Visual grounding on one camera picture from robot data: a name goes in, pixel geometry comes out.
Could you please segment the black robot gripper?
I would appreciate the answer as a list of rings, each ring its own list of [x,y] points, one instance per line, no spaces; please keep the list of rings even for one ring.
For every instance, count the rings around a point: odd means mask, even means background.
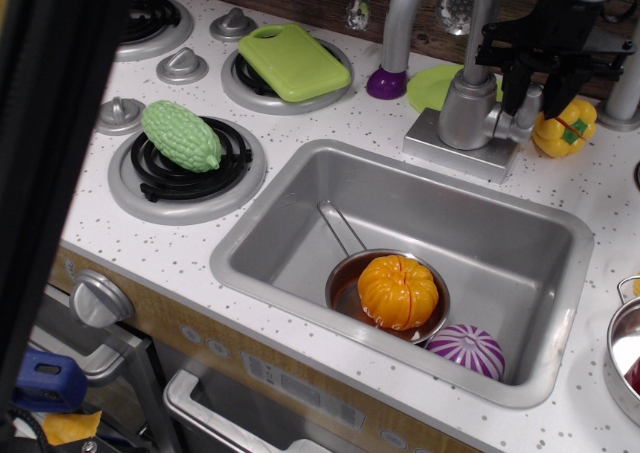
[[[502,71],[502,110],[515,114],[533,73],[546,73],[542,112],[547,120],[560,116],[592,77],[619,79],[623,63],[636,52],[628,39],[559,18],[490,23],[482,35],[476,63]]]

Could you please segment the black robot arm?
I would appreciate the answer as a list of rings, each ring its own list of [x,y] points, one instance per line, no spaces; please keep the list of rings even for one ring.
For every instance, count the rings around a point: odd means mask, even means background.
[[[596,27],[600,18],[620,22],[636,10],[633,2],[619,16],[604,8],[611,0],[537,0],[525,17],[487,23],[476,63],[500,69],[502,110],[513,116],[523,105],[536,73],[547,75],[541,111],[559,116],[592,78],[617,81],[635,44]]]

